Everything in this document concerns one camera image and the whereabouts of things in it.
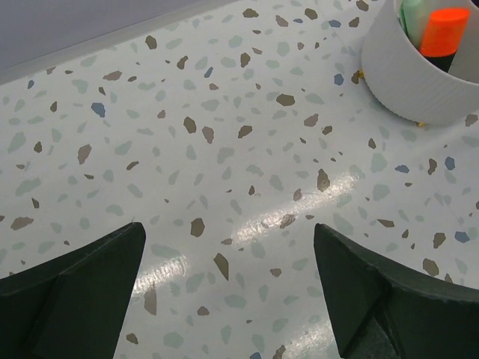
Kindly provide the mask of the orange black highlighter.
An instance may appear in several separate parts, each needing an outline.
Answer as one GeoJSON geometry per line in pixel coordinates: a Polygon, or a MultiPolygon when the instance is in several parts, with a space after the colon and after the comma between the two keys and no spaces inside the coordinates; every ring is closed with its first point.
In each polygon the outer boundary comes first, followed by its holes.
{"type": "Polygon", "coordinates": [[[433,11],[427,21],[419,52],[446,73],[457,53],[470,13],[465,7],[447,7],[433,11]]]}

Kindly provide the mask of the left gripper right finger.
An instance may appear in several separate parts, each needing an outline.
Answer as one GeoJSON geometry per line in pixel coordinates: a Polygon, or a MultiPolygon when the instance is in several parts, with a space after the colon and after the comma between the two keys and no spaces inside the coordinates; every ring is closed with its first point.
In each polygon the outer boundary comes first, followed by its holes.
{"type": "Polygon", "coordinates": [[[477,358],[478,291],[422,274],[325,224],[314,253],[341,358],[477,358]]]}

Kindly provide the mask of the green pen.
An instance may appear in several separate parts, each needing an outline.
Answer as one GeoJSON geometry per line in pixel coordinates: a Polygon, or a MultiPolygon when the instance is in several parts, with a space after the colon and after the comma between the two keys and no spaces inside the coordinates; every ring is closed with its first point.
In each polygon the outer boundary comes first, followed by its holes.
{"type": "Polygon", "coordinates": [[[405,0],[400,4],[400,24],[416,49],[421,45],[429,15],[428,6],[423,0],[405,0]]]}

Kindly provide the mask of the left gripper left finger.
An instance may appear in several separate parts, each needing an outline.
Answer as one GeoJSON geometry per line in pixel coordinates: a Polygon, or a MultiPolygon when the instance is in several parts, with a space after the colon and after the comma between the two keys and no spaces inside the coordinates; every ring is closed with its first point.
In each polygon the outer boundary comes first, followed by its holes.
{"type": "Polygon", "coordinates": [[[132,222],[1,279],[1,357],[113,358],[145,242],[132,222]]]}

